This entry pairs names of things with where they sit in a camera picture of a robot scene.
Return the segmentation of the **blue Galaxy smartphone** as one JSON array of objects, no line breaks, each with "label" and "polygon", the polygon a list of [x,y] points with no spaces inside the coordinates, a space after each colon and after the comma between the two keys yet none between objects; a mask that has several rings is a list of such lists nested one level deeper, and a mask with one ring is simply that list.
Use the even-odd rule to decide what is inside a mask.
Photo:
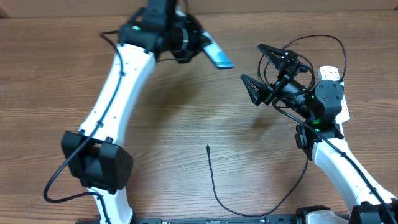
[{"label": "blue Galaxy smartphone", "polygon": [[217,69],[234,68],[234,63],[228,58],[222,48],[207,31],[204,31],[201,37],[203,38],[202,49]]}]

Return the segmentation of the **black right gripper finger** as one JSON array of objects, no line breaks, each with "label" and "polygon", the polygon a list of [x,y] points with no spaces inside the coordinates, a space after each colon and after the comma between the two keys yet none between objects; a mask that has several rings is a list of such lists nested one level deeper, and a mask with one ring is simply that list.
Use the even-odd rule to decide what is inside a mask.
[{"label": "black right gripper finger", "polygon": [[266,44],[259,44],[257,47],[277,70],[285,69],[297,60],[297,54],[291,50],[278,49]]},{"label": "black right gripper finger", "polygon": [[243,81],[251,101],[259,106],[261,103],[269,105],[271,103],[271,94],[273,89],[248,75],[242,74],[240,79]]}]

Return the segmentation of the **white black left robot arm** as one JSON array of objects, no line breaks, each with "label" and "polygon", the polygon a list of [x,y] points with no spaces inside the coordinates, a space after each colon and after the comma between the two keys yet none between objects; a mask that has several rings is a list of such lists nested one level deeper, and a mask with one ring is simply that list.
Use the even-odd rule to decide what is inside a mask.
[{"label": "white black left robot arm", "polygon": [[111,70],[99,97],[77,132],[67,131],[61,148],[62,169],[69,169],[92,196],[100,223],[132,223],[126,185],[133,168],[124,150],[127,124],[138,96],[154,72],[159,55],[168,51],[187,63],[208,38],[200,23],[178,9],[175,1],[149,1],[117,30]]}]

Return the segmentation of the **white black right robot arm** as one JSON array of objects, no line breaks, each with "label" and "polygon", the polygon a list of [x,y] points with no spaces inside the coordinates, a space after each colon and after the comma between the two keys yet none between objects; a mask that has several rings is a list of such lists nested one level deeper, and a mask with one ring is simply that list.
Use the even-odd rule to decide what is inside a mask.
[{"label": "white black right robot arm", "polygon": [[295,78],[313,68],[300,55],[259,44],[258,49],[279,74],[266,84],[241,75],[255,105],[272,105],[296,121],[295,140],[307,159],[328,176],[349,208],[348,223],[397,223],[397,198],[379,185],[351,152],[343,132],[349,120],[344,83],[335,67],[320,67],[319,81],[309,87]]}]

